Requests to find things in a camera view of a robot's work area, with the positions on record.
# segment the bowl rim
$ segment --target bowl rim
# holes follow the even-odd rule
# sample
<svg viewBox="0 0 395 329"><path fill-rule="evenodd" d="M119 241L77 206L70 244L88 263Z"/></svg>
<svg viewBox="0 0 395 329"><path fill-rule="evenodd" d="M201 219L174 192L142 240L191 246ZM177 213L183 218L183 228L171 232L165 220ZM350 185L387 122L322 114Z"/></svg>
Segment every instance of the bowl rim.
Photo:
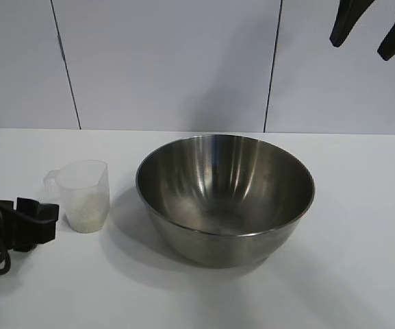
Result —
<svg viewBox="0 0 395 329"><path fill-rule="evenodd" d="M291 158L293 158L293 160L297 161L297 163L299 163L302 166L302 168L304 168L304 170L307 172L309 180L311 181L312 191L311 191L311 197L310 197L308 205L304 208L304 210L298 216L296 216L295 218L293 218L292 220L290 220L290 221L288 221L288 222L286 222L284 224L281 224L279 226L275 226L274 228L270 228L268 230L263 230L263 231L259 231L259 232L245 233L245 234L216 234L216 233L206 232L206 231L202 231L202 230L196 230L194 228L189 228L188 226L181 225L181 224L169 219L167 216L164 216L163 214L158 212L156 209L154 209L154 207L152 207L152 205L150 205L150 203L148 203L148 201L142 195L140 187L139 187L139 184L138 184L138 177L140 175L140 171L141 171L141 168L144 165L144 163L152 155L160 152L163 148L168 147L168 146L170 146L172 144L175 144L175 143L178 143L178 142L182 142L182 141L186 141L186 140L190 140L190 139L213 138L215 136L227 136L227 137L249 139L251 141L255 141L255 142L258 142L258 143L264 143L264 144L270 145L271 147L277 148L279 151L282 151L283 153L286 153L287 155L289 155ZM259 236L259 235L262 235L262 234L267 234L267 233L270 233L270 232L274 232L274 231L280 230L280 229L282 229L282 228L284 228L286 226L290 226L291 224L297 222L303 215L305 215L305 213L310 209L311 205L313 204L314 197L316 196L316 185L314 184L313 176L310 173L310 171L308 170L308 168L296 156L294 156L290 152L288 152L288 151L286 151L286 150L284 150L284 149L280 148L279 146L276 146L276 145L274 145L272 143L269 143L269 142L266 142L266 141L262 141L260 139L253 138L253 137L241 136L241 135L235 135L235 134L203 134L203 135L196 135L196 136L190 136L190 137L185 137L185 138L179 138L179 139L176 139L174 141L171 141L169 143L166 143L166 144L163 144L163 145L159 146L157 149L155 149L154 151L149 153L144 158L144 160L142 160L140 165L138 166L138 170L136 171L136 174L135 174L135 185L136 185L136 190L138 192L138 195L139 195L140 199L142 200L142 202L144 203L144 205L151 212L153 212L154 214L156 214L158 217L162 218L163 220L173 224L174 226L178 226L180 228L183 228L185 230L193 231L193 232L200 233L200 234L210 235L210 236L223 236L223 237L227 237L227 238L229 238L229 237L242 237L242 236Z"/></svg>

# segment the stainless steel bowl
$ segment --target stainless steel bowl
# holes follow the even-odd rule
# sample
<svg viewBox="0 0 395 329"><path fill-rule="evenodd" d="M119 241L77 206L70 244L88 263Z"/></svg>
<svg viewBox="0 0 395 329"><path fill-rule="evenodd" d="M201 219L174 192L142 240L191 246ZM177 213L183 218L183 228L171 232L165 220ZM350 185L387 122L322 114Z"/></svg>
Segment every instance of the stainless steel bowl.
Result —
<svg viewBox="0 0 395 329"><path fill-rule="evenodd" d="M314 198L314 181L288 152L256 139L197 136L155 150L136 188L160 234L185 257L233 267L268 257Z"/></svg>

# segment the white wall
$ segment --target white wall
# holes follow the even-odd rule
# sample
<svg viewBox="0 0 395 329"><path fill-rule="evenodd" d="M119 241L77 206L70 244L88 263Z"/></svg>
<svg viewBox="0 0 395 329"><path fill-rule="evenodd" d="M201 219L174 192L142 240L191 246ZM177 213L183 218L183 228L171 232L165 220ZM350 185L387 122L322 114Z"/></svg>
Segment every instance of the white wall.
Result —
<svg viewBox="0 0 395 329"><path fill-rule="evenodd" d="M279 0L54 0L82 128L262 132Z"/></svg>
<svg viewBox="0 0 395 329"><path fill-rule="evenodd" d="M395 0L375 1L334 48L338 3L284 0L267 132L395 134L395 56L377 54Z"/></svg>
<svg viewBox="0 0 395 329"><path fill-rule="evenodd" d="M0 0L0 127L78 128L48 0Z"/></svg>

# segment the plastic measuring cup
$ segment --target plastic measuring cup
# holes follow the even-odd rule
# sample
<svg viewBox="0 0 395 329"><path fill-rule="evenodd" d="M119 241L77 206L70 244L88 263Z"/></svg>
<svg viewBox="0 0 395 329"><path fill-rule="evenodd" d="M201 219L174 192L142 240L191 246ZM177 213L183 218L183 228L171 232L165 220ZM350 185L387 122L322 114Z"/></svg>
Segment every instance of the plastic measuring cup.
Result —
<svg viewBox="0 0 395 329"><path fill-rule="evenodd" d="M107 163L83 160L52 170L44 179L45 191L58 198L69 226L77 232L100 230L110 209Z"/></svg>

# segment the white table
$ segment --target white table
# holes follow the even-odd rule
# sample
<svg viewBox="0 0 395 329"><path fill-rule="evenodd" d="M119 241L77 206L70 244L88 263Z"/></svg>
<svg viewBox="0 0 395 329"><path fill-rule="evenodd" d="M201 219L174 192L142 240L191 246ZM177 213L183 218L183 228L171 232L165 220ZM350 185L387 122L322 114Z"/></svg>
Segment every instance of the white table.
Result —
<svg viewBox="0 0 395 329"><path fill-rule="evenodd" d="M179 262L134 188L140 161L193 133L0 130L0 198L42 198L51 169L110 166L111 218L13 253L0 277L0 328L395 329L395 136L247 134L297 156L316 199L264 263L202 269Z"/></svg>

